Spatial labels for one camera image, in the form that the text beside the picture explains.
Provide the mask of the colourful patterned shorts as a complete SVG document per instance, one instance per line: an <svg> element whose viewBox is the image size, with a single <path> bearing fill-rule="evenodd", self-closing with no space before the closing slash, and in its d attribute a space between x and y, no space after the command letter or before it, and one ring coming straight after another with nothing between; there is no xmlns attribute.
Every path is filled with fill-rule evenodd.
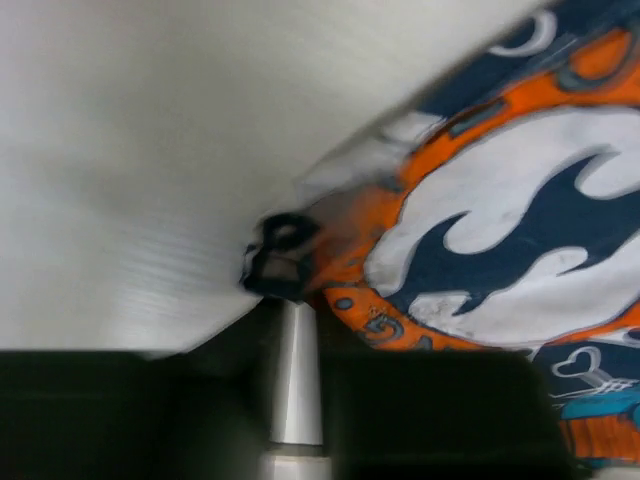
<svg viewBox="0 0 640 480"><path fill-rule="evenodd" d="M535 12L265 219L243 287L385 350L525 353L571 451L639 462L639 5Z"/></svg>

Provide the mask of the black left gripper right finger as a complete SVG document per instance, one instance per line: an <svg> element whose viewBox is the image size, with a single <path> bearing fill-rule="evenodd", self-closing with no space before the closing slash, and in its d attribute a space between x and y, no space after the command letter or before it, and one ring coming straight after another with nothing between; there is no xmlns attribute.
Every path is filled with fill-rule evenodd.
<svg viewBox="0 0 640 480"><path fill-rule="evenodd" d="M368 346L318 307L324 452L337 479L571 479L545 383L521 354Z"/></svg>

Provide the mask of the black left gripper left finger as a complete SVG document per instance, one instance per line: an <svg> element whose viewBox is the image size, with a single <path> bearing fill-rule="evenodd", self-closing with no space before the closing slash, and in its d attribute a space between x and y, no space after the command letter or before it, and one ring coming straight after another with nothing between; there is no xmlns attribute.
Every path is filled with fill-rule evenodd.
<svg viewBox="0 0 640 480"><path fill-rule="evenodd" d="M3 351L5 479L254 479L268 442L260 376L280 305L196 348Z"/></svg>

